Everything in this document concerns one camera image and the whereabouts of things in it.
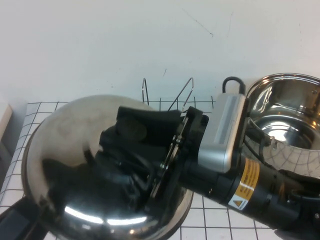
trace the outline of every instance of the black plastic part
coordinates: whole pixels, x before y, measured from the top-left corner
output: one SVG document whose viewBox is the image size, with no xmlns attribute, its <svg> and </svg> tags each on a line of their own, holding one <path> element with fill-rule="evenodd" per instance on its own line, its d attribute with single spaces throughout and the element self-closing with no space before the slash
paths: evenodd
<svg viewBox="0 0 320 240">
<path fill-rule="evenodd" d="M 0 238 L 43 240 L 48 231 L 38 223 L 40 210 L 26 196 L 0 215 Z"/>
<path fill-rule="evenodd" d="M 239 94 L 243 94 L 245 95 L 246 94 L 246 85 L 245 83 L 238 77 L 236 76 L 229 76 L 227 77 L 223 83 L 222 83 L 222 92 L 225 93 L 226 92 L 226 85 L 227 85 L 227 82 L 229 81 L 236 81 L 237 83 L 239 83 Z"/>
</svg>

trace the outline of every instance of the white grid mat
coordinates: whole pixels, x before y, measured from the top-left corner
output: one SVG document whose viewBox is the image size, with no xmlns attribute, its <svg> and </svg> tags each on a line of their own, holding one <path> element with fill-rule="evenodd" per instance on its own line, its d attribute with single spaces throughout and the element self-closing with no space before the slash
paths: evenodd
<svg viewBox="0 0 320 240">
<path fill-rule="evenodd" d="M 150 106 L 156 110 L 167 110 L 174 99 L 160 98 L 151 101 Z M 51 113 L 65 105 L 66 102 L 37 102 L 29 103 L 24 119 L 23 128 L 11 165 L 7 171 L 0 192 L 0 214 L 23 197 L 24 191 L 21 180 L 21 162 L 25 146 L 36 127 Z M 178 101 L 172 109 L 182 109 L 184 102 Z M 197 99 L 193 97 L 187 102 L 205 113 L 211 113 L 215 102 L 212 97 Z M 48 233 L 45 240 L 56 240 Z M 194 195 L 189 214 L 182 226 L 170 240 L 281 240 L 267 226 L 245 217 L 231 209 L 215 203 L 198 194 Z"/>
</svg>

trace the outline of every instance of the stainless steel bowl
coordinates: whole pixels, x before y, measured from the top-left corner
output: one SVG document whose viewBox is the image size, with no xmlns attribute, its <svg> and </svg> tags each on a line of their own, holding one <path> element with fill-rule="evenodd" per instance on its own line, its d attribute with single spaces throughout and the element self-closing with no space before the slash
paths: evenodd
<svg viewBox="0 0 320 240">
<path fill-rule="evenodd" d="M 270 137 L 266 162 L 312 177 L 320 176 L 320 79 L 295 73 L 269 75 L 248 91 L 250 116 Z M 255 149 L 253 141 L 249 144 Z"/>
</svg>

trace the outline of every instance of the metal wire rack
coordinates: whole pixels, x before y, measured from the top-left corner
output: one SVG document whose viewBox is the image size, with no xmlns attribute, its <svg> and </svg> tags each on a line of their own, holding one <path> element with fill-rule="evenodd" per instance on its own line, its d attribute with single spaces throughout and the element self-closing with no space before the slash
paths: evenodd
<svg viewBox="0 0 320 240">
<path fill-rule="evenodd" d="M 194 83 L 194 78 L 190 77 L 189 80 L 185 83 L 185 85 L 183 86 L 183 88 L 181 89 L 181 91 L 179 92 L 179 94 L 176 96 L 176 98 L 174 99 L 174 101 L 172 102 L 172 104 L 170 105 L 170 107 L 168 108 L 168 111 L 171 110 L 171 108 L 173 107 L 173 105 L 175 103 L 178 102 L 179 97 L 181 96 L 181 94 L 184 92 L 184 90 L 186 89 L 186 87 L 191 83 L 191 89 L 189 91 L 188 96 L 186 97 L 183 106 L 182 106 L 182 112 L 185 112 L 185 106 L 192 94 L 192 92 L 194 91 L 195 88 L 195 83 Z M 146 96 L 146 102 L 148 105 L 150 105 L 149 102 L 149 94 L 148 94 L 148 88 L 147 88 L 147 80 L 144 78 L 142 81 L 142 101 L 143 103 L 145 103 L 145 96 Z"/>
</svg>

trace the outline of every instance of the stainless steel pot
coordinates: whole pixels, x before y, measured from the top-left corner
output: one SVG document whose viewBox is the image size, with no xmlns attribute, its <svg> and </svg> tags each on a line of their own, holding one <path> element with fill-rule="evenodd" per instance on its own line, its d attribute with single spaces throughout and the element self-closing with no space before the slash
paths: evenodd
<svg viewBox="0 0 320 240">
<path fill-rule="evenodd" d="M 61 240 L 160 240 L 179 228 L 192 203 L 191 191 L 177 186 L 163 216 L 134 212 L 120 187 L 96 178 L 86 162 L 83 147 L 93 156 L 97 153 L 101 132 L 116 123 L 120 106 L 152 110 L 126 97 L 98 95 L 70 102 L 42 122 L 23 155 L 26 197 L 0 217 L 0 236 L 12 212 L 29 220 L 21 230 L 24 235 L 34 235 L 32 229 L 39 230 L 35 223 L 40 223 L 43 234 L 32 240 L 43 238 L 46 231 Z"/>
<path fill-rule="evenodd" d="M 320 176 L 320 79 L 294 73 L 269 75 L 248 91 L 250 116 L 271 138 L 264 159 L 277 169 Z M 258 151 L 259 144 L 247 139 Z M 244 152 L 254 157 L 244 147 Z"/>
</svg>

